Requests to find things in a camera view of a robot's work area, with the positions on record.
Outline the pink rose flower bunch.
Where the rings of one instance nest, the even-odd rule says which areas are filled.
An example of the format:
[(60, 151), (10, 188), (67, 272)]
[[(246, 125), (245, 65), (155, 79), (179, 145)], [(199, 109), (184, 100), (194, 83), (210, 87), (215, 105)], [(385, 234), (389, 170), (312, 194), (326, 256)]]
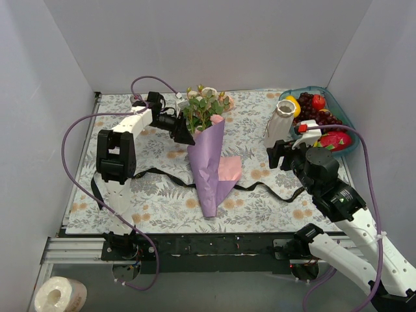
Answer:
[(229, 94), (202, 84), (195, 90), (187, 88), (186, 96), (186, 101), (179, 104), (179, 108), (192, 135), (214, 125), (214, 117), (221, 116), (234, 107), (234, 100)]

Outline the purple wrapping paper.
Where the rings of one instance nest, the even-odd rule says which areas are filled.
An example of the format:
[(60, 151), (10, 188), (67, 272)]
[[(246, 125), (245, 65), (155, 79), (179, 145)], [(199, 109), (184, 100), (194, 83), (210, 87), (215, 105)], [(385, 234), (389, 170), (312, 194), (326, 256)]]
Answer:
[(187, 148), (203, 216), (214, 218), (217, 207), (238, 181), (220, 181), (218, 165), (224, 138), (225, 119), (214, 117), (214, 125), (195, 136), (195, 145)]

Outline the red apple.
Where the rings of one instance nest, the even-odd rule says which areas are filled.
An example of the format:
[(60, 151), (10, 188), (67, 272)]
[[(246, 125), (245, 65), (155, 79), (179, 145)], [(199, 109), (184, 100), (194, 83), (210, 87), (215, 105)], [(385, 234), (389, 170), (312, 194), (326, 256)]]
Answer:
[(316, 111), (319, 111), (325, 108), (326, 100), (323, 96), (314, 94), (311, 105)]

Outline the pink dragon fruit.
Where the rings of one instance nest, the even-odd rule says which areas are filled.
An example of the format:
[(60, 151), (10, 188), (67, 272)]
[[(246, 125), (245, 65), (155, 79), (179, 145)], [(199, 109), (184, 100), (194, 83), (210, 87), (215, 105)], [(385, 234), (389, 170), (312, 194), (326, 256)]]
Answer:
[(342, 131), (330, 131), (323, 134), (315, 143), (314, 147), (326, 148), (331, 152), (345, 150), (352, 144), (352, 138)]

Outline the teal plastic fruit tray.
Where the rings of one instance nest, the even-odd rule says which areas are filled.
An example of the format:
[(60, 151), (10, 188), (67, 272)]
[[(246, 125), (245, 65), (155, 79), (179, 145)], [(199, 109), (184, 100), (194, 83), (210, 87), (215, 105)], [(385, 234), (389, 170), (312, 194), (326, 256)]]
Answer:
[[(329, 109), (332, 114), (334, 114), (336, 117), (338, 117), (339, 119), (341, 119), (343, 121), (343, 125), (348, 126), (348, 127), (353, 127), (351, 121), (349, 120), (349, 118), (347, 117), (347, 115), (345, 114), (344, 110), (341, 108), (341, 106), (338, 104), (337, 100), (334, 98), (334, 96), (325, 88), (323, 87), (319, 87), (319, 86), (308, 86), (305, 88), (299, 88), (299, 89), (293, 89), (293, 90), (287, 90), (284, 93), (282, 93), (282, 95), (279, 97), (280, 100), (285, 99), (287, 96), (294, 96), (296, 99), (298, 99), (298, 97), (300, 96), (301, 93), (303, 92), (307, 92), (310, 94), (320, 94), (322, 96), (325, 97), (326, 99), (326, 108)], [(357, 137), (357, 135), (349, 130), (346, 129), (342, 129), (341, 126), (342, 125), (332, 125), (332, 128), (329, 129), (323, 129), (322, 135), (325, 133), (328, 133), (330, 131), (342, 131), (347, 133), (351, 138), (352, 138), (352, 144), (347, 147), (346, 149), (342, 150), (342, 151), (336, 151), (333, 152), (333, 154), (336, 157), (341, 157), (341, 156), (345, 156), (348, 153), (354, 151), (358, 144), (359, 144), (359, 138)]]

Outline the red bull drink can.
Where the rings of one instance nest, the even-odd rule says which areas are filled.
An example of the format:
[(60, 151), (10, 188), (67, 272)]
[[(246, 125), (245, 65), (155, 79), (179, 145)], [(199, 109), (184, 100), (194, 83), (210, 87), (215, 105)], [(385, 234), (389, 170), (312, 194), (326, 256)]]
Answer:
[(131, 95), (130, 102), (133, 107), (141, 106), (141, 101), (134, 95)]

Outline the black printed ribbon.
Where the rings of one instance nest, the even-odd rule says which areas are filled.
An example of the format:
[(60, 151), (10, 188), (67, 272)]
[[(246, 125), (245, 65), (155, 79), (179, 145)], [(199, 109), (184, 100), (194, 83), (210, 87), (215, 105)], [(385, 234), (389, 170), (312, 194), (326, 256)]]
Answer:
[[(163, 172), (162, 170), (157, 169), (157, 168), (150, 168), (148, 170), (144, 170), (142, 172), (139, 172), (139, 173), (137, 173), (133, 176), (133, 179), (140, 179), (140, 178), (144, 177), (147, 173), (157, 174), (157, 175), (164, 175), (171, 182), (173, 182), (175, 185), (178, 185), (180, 187), (185, 187), (185, 188), (188, 188), (188, 189), (189, 188), (190, 189), (196, 189), (196, 185), (194, 183), (186, 184), (180, 178), (175, 177), (172, 174), (168, 174), (167, 172)], [(297, 197), (299, 197), (299, 195), (301, 195), (301, 193), (303, 193), (305, 191), (304, 187), (300, 187), (300, 188), (295, 190), (295, 192), (293, 193), (293, 195), (290, 198), (284, 199), (284, 198), (280, 197), (276, 192), (274, 192), (269, 186), (267, 186), (263, 182), (256, 182), (253, 185), (250, 185), (249, 187), (243, 187), (243, 186), (240, 186), (240, 185), (235, 185), (233, 188), (235, 190), (241, 190), (241, 191), (249, 192), (249, 191), (254, 191), (257, 186), (265, 187), (266, 190), (269, 192), (269, 194), (272, 195), (273, 197), (275, 197), (275, 199), (277, 199), (279, 201), (282, 201), (282, 202), (286, 202), (286, 203), (292, 203), (295, 199), (297, 199)], [(90, 187), (91, 187), (91, 190), (92, 190), (93, 200), (97, 203), (99, 210), (102, 210), (102, 208), (103, 208), (102, 203), (104, 202), (104, 199), (103, 199), (103, 196), (100, 193), (100, 190), (98, 188), (98, 185), (97, 185), (96, 180), (95, 180), (94, 177), (90, 181)]]

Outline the pink wrapping paper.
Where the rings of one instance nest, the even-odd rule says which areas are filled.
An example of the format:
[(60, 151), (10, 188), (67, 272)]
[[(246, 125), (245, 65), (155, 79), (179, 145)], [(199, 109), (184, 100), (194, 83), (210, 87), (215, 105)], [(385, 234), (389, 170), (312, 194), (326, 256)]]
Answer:
[(221, 157), (218, 165), (220, 181), (238, 181), (242, 176), (242, 162), (240, 156)]

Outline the white ribbed ceramic vase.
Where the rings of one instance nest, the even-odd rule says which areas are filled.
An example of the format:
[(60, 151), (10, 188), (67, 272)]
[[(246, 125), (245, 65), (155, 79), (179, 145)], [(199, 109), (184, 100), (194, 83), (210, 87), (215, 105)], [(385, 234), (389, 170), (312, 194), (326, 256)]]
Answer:
[(266, 148), (272, 147), (277, 140), (287, 138), (293, 124), (294, 111), (294, 104), (286, 99), (277, 103), (265, 127), (263, 144)]

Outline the floral patterned table mat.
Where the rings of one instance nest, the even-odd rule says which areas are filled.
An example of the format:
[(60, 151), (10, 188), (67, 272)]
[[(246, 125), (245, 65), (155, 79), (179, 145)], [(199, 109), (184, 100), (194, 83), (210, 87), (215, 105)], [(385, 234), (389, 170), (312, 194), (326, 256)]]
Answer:
[[(284, 199), (300, 186), (291, 172), (268, 167), (263, 145), (267, 120), (280, 96), (279, 90), (231, 92), (234, 107), (224, 113), (222, 155), (240, 156), (238, 185), (263, 182)], [(166, 131), (147, 127), (135, 142), (137, 171), (157, 168), (193, 182), (186, 146), (175, 143)], [(165, 175), (149, 174), (131, 183), (130, 211), (136, 227), (146, 233), (292, 232), (308, 223), (325, 231), (336, 227), (303, 193), (292, 203), (275, 199), (263, 186), (254, 191), (232, 190), (218, 206), (217, 216), (205, 218), (195, 189), (175, 185)]]

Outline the white toilet paper roll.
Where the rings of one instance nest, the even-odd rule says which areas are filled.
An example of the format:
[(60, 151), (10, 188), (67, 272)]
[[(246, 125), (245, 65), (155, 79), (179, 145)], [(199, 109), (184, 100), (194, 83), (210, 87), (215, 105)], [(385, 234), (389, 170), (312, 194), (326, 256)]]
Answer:
[(87, 289), (80, 281), (53, 276), (36, 293), (35, 311), (78, 312), (86, 302)]

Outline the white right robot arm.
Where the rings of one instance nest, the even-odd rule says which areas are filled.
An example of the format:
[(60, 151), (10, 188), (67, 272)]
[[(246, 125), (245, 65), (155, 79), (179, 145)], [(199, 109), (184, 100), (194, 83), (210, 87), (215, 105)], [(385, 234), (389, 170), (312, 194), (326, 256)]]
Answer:
[(325, 148), (279, 140), (267, 148), (269, 167), (292, 171), (316, 208), (343, 231), (362, 253), (353, 254), (314, 224), (294, 234), (294, 250), (301, 258), (324, 260), (366, 295), (377, 311), (415, 310), (415, 267), (395, 248), (365, 201), (339, 178), (339, 163)]

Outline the yellow pepper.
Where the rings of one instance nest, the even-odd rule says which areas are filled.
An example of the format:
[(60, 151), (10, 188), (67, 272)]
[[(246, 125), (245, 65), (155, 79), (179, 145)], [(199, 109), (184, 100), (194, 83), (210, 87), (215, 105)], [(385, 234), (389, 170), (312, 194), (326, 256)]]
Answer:
[(296, 98), (294, 96), (287, 96), (285, 99), (294, 104), (294, 106), (295, 106), (294, 118), (297, 118), (300, 115), (301, 111), (302, 111), (298, 101), (296, 100)]

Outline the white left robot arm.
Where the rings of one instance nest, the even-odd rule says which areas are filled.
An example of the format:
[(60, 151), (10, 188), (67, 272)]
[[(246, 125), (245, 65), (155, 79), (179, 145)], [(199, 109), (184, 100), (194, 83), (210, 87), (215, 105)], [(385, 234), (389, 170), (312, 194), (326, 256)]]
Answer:
[(112, 209), (111, 225), (106, 241), (122, 259), (133, 259), (138, 252), (134, 222), (130, 212), (130, 184), (135, 176), (137, 159), (135, 140), (147, 127), (168, 131), (176, 143), (195, 145), (187, 129), (185, 117), (178, 107), (168, 114), (165, 98), (149, 92), (144, 101), (131, 96), (132, 115), (125, 117), (110, 130), (101, 130), (97, 138), (96, 170), (105, 183)]

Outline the dark purple grape bunch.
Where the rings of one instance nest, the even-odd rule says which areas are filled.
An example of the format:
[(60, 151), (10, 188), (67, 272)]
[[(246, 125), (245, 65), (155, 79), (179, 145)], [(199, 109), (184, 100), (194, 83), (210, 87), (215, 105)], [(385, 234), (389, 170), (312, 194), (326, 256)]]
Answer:
[(303, 92), (298, 97), (297, 101), (301, 107), (301, 113), (297, 118), (294, 118), (293, 124), (299, 124), (306, 120), (315, 120), (318, 125), (343, 125), (343, 121), (336, 117), (332, 112), (326, 108), (322, 110), (315, 110), (311, 103), (314, 94)]

